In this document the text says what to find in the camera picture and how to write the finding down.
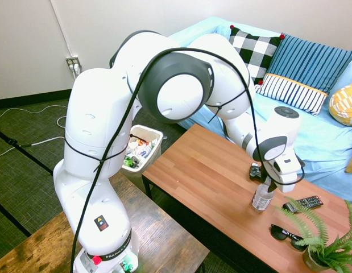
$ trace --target black and white checkered pillow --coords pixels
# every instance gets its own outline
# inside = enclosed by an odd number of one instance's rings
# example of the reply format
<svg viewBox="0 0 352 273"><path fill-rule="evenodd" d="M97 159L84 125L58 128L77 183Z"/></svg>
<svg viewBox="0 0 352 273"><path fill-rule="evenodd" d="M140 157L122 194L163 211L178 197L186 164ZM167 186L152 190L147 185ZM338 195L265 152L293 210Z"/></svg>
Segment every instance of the black and white checkered pillow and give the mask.
<svg viewBox="0 0 352 273"><path fill-rule="evenodd" d="M230 26L230 43L245 62L255 84L261 84L280 44L280 37L258 37Z"/></svg>

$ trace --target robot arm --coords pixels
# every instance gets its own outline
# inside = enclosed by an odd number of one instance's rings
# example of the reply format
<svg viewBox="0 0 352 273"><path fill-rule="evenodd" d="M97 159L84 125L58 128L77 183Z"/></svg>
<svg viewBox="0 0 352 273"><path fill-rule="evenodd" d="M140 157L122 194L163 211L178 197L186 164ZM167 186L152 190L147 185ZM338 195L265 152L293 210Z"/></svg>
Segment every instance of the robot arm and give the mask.
<svg viewBox="0 0 352 273"><path fill-rule="evenodd" d="M255 161L265 163L282 192L293 190L290 183L297 180L296 172L301 167L293 150L300 126L298 113L278 107L256 133L255 119L246 113L255 96L254 84L229 41L221 35L207 34L191 43L190 51L167 52L177 46L154 32L136 33L115 54L113 68L127 71L130 89L134 91L139 75L151 64L138 93L140 104L149 113L163 122L178 122L205 104L223 120L235 144ZM159 52L167 53L152 60ZM128 62L128 55L137 66Z"/></svg>
<svg viewBox="0 0 352 273"><path fill-rule="evenodd" d="M138 267L139 240L109 178L121 169L131 121L141 107L174 123L207 105L224 121L229 137L265 163L282 191L293 189L283 184L296 181L300 169L293 151L298 114L286 107L275 110L256 134L254 119L246 114L254 85L225 38L205 35L179 48L155 32L137 32L111 64L112 69L90 69L76 78L64 159L53 171L56 193L84 247L74 260L76 272L124 273Z"/></svg>

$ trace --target remote control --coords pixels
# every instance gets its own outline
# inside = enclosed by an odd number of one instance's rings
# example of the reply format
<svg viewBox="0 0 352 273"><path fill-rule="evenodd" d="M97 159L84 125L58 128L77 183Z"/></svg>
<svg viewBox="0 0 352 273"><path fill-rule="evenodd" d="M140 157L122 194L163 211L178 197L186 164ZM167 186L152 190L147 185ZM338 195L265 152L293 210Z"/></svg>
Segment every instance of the remote control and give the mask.
<svg viewBox="0 0 352 273"><path fill-rule="evenodd" d="M311 197L307 197L307 198L303 198L303 199L299 199L296 200L298 203L300 203L302 206L305 206L306 208L315 208L317 206L321 206L324 203L321 201L321 199L315 195L315 196L311 196ZM291 203L285 203L283 205L283 208L286 210L289 210L292 213L297 212L296 208L294 206L292 206Z"/></svg>
<svg viewBox="0 0 352 273"><path fill-rule="evenodd" d="M251 163L249 178L251 180L257 180L259 182L261 181L262 177L260 175L260 168L259 168L258 164Z"/></svg>

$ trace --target small black object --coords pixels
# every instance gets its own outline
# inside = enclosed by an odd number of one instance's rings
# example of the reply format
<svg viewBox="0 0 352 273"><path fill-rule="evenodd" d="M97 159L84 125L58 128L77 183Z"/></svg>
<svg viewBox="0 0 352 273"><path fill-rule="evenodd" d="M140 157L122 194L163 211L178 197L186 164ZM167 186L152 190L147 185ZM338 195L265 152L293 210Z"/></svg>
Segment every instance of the small black object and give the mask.
<svg viewBox="0 0 352 273"><path fill-rule="evenodd" d="M296 242L303 239L302 237L294 235L294 234L286 231L285 229L283 229L280 226L276 226L276 225L272 224L270 230L271 230L272 236L277 240L283 241L287 237L290 237L292 246L297 250L304 251L307 248L307 245L299 246L296 244Z"/></svg>
<svg viewBox="0 0 352 273"><path fill-rule="evenodd" d="M271 185L270 185L269 188L268 188L268 192L272 192L272 191L274 191L274 190L277 188L277 184L274 183L274 182L275 182L275 180L272 179Z"/></svg>
<svg viewBox="0 0 352 273"><path fill-rule="evenodd" d="M278 106L274 108L274 111L277 114L280 114L282 117L286 117L286 118L298 118L300 116L296 111L285 106Z"/></svg>
<svg viewBox="0 0 352 273"><path fill-rule="evenodd" d="M280 168L279 168L279 165L278 165L277 162L274 162L274 163L273 163L273 167L275 167L275 169L276 169L278 172L280 172Z"/></svg>
<svg viewBox="0 0 352 273"><path fill-rule="evenodd" d="M301 204L302 206L304 206L306 208L310 208L310 209L315 208L317 206L321 206L324 204L317 195L303 198L303 199L299 199L299 200L297 200L297 202L299 204ZM297 212L297 209L294 206L292 206L291 203L285 203L283 205L283 208L286 210L289 210L292 213Z"/></svg>
<svg viewBox="0 0 352 273"><path fill-rule="evenodd" d="M38 165L40 165L42 168L44 168L47 172L49 172L50 175L53 176L53 171L51 169L49 169L46 165L44 165L42 162L40 162L37 158L35 158L34 156L32 156L31 154L29 154L26 150L24 150L22 148L22 146L20 146L18 144L18 141L13 139L13 138L9 138L8 136L6 136L4 133L0 132L0 138L2 140L4 140L6 143L12 145L14 148L16 148L19 152L21 152L23 155L27 156L29 159L33 160L35 163L37 163Z"/></svg>
<svg viewBox="0 0 352 273"><path fill-rule="evenodd" d="M251 180L256 180L259 182L262 181L262 175L261 175L260 168L259 168L258 164L251 163L249 178Z"/></svg>
<svg viewBox="0 0 352 273"><path fill-rule="evenodd" d="M299 161L299 163L301 164L301 167L305 167L306 164L303 162L303 160L300 159L298 155L296 155L296 157L297 157L297 160Z"/></svg>
<svg viewBox="0 0 352 273"><path fill-rule="evenodd" d="M130 134L129 135L131 138L138 138L138 139L140 139L140 140L142 140L142 141L144 141L144 142L147 142L145 139L142 139L142 138L140 138L140 137L138 137L138 136L136 136L136 135L133 135L133 134Z"/></svg>

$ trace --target blue couch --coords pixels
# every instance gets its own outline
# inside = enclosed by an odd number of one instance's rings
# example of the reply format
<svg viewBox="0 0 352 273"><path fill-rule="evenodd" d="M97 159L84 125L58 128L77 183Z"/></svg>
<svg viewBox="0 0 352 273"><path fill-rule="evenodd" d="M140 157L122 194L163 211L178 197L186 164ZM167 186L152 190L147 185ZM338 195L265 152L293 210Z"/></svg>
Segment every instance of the blue couch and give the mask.
<svg viewBox="0 0 352 273"><path fill-rule="evenodd" d="M208 33L217 33L229 39L231 24L256 36L280 35L277 32L210 17L173 34L170 38L183 47L188 46L201 35ZM306 163L304 168L305 180L350 202L352 202L352 173L345 173L345 168L352 158L352 127L340 124L330 115L328 102L337 90L351 83L352 61L339 77L318 116L295 109L301 117L301 127L295 142L295 151ZM256 94L253 103L256 118L260 121L266 121L275 107L288 106L281 101L259 94ZM189 129L197 123L226 138L220 119L215 118L208 124L212 116L213 113L206 106L203 106L196 114L179 124Z"/></svg>

